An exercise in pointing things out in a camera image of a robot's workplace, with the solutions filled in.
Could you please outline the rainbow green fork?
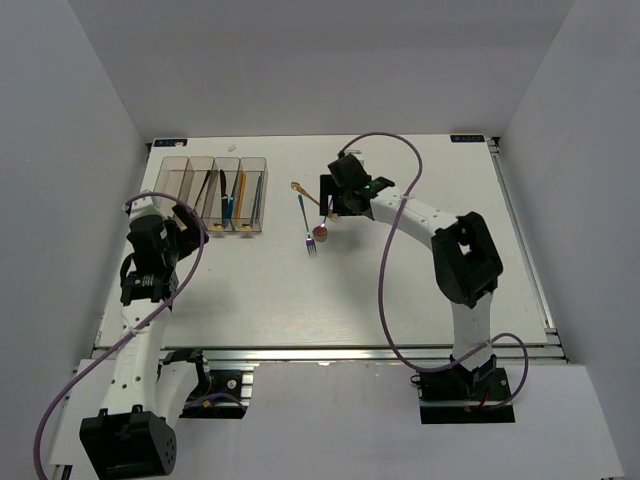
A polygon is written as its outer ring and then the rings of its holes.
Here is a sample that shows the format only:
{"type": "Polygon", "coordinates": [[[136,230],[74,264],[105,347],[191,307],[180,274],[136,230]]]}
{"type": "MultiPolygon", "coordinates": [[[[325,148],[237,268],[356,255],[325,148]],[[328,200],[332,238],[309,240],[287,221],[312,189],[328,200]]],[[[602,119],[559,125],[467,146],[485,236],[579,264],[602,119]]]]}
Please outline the rainbow green fork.
{"type": "Polygon", "coordinates": [[[309,228],[306,209],[304,205],[304,199],[301,194],[298,195],[298,202],[300,205],[301,214],[302,214],[304,227],[305,227],[305,233],[306,233],[305,245],[307,248],[307,252],[310,256],[315,256],[317,254],[316,242],[312,236],[311,229],[309,228]]]}

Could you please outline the black knife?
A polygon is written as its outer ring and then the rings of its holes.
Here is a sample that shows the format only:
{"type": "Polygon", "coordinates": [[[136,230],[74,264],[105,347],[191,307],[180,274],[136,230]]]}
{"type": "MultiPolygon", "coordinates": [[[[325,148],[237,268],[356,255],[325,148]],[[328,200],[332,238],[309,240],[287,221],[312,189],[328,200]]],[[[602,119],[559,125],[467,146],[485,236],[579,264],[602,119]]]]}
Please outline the black knife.
{"type": "Polygon", "coordinates": [[[227,195],[227,179],[224,170],[219,170],[219,184],[220,184],[220,198],[221,198],[221,218],[226,218],[228,210],[228,195],[227,195]]]}

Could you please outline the blue knife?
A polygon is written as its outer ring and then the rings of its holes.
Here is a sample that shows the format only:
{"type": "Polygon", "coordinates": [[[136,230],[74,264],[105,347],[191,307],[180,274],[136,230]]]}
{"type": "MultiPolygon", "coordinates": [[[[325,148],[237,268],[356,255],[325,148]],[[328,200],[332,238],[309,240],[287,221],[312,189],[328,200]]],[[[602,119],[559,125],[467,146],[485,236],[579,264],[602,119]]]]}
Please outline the blue knife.
{"type": "Polygon", "coordinates": [[[225,227],[228,227],[231,224],[231,218],[232,218],[232,214],[233,214],[233,209],[234,209],[234,203],[235,203],[235,196],[237,193],[237,189],[238,189],[238,182],[239,182],[239,178],[240,178],[240,173],[237,172],[235,179],[234,179],[234,183],[232,186],[232,190],[231,190],[231,195],[228,199],[228,204],[225,210],[225,214],[223,217],[223,225],[225,227]]]}

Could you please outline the black spoon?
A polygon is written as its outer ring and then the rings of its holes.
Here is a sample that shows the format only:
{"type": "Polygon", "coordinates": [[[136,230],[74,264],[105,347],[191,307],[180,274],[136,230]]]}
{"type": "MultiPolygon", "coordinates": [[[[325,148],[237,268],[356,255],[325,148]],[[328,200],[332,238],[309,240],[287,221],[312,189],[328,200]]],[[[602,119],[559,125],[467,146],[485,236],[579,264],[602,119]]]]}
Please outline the black spoon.
{"type": "Polygon", "coordinates": [[[196,197],[196,201],[194,204],[194,207],[196,208],[197,211],[204,210],[206,195],[207,195],[207,191],[209,189],[210,180],[211,180],[211,174],[212,174],[212,171],[208,170],[204,175],[204,179],[202,181],[199,193],[196,197]]]}

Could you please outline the gold chopstick slanted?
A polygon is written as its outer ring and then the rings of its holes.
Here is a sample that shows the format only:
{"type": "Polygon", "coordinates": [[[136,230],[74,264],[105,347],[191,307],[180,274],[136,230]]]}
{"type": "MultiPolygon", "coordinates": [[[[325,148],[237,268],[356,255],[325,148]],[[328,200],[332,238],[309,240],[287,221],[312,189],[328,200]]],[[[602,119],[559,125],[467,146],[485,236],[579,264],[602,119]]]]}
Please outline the gold chopstick slanted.
{"type": "Polygon", "coordinates": [[[235,216],[236,220],[240,220],[242,218],[242,210],[243,210],[243,202],[244,202],[244,194],[246,190],[246,182],[247,182],[247,173],[242,171],[238,176],[238,187],[235,196],[235,216]]]}

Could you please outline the rainbow purple spoon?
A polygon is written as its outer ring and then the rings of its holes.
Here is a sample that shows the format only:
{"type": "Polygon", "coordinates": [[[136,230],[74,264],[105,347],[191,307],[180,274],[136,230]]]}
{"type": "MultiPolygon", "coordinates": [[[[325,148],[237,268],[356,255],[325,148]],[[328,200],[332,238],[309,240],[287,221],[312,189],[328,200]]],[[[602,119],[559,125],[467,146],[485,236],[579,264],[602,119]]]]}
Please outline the rainbow purple spoon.
{"type": "Polygon", "coordinates": [[[327,219],[328,217],[325,216],[323,221],[312,229],[312,238],[316,242],[324,242],[328,238],[328,229],[326,225],[327,219]]]}

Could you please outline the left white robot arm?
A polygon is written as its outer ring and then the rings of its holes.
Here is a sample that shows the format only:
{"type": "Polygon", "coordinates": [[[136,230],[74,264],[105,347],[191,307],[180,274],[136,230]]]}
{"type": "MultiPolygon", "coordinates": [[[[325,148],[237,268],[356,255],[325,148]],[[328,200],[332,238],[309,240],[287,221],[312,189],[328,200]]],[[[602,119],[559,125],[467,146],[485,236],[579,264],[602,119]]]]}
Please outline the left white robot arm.
{"type": "Polygon", "coordinates": [[[131,202],[121,264],[121,346],[111,380],[94,417],[81,422],[79,438],[100,479],[167,476],[176,465],[175,424],[188,398],[211,387],[200,350],[160,355],[177,292],[176,266],[200,256],[208,238],[192,208],[176,202],[172,215],[153,198],[131,202]]]}

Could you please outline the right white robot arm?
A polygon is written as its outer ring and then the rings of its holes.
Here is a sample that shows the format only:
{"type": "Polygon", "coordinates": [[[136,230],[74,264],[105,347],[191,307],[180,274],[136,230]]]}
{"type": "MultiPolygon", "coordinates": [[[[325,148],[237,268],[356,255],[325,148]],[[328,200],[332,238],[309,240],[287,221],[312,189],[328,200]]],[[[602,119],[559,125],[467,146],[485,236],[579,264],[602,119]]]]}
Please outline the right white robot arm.
{"type": "Polygon", "coordinates": [[[472,399],[488,385],[496,366],[490,341],[493,293],[504,267],[484,218],[456,216],[402,192],[385,177],[369,175],[358,158],[344,154],[320,177],[320,212],[365,216],[425,245],[433,255],[436,284],[450,301],[454,345],[453,390],[472,399]]]}

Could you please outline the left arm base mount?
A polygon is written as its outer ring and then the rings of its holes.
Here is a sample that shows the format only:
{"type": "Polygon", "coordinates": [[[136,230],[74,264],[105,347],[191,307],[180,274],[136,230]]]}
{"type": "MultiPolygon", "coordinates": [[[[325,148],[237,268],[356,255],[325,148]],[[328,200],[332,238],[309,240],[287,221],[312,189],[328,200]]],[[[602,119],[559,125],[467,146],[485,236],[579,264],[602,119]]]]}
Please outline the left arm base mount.
{"type": "Polygon", "coordinates": [[[183,348],[170,351],[160,361],[158,379],[163,380],[173,367],[185,367],[196,382],[180,404],[179,417],[186,419],[233,419],[245,416],[243,403],[244,372],[239,369],[212,368],[204,351],[183,348]]]}

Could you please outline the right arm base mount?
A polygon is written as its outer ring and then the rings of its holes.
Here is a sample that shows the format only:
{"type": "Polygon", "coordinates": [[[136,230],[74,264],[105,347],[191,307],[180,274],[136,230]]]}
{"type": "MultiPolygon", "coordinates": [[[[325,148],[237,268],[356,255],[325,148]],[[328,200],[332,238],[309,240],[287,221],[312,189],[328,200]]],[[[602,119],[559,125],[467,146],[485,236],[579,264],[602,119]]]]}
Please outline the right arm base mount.
{"type": "Polygon", "coordinates": [[[423,425],[510,424],[516,421],[506,402],[511,389],[504,368],[497,368],[474,387],[454,370],[416,373],[411,383],[418,390],[423,425]]]}

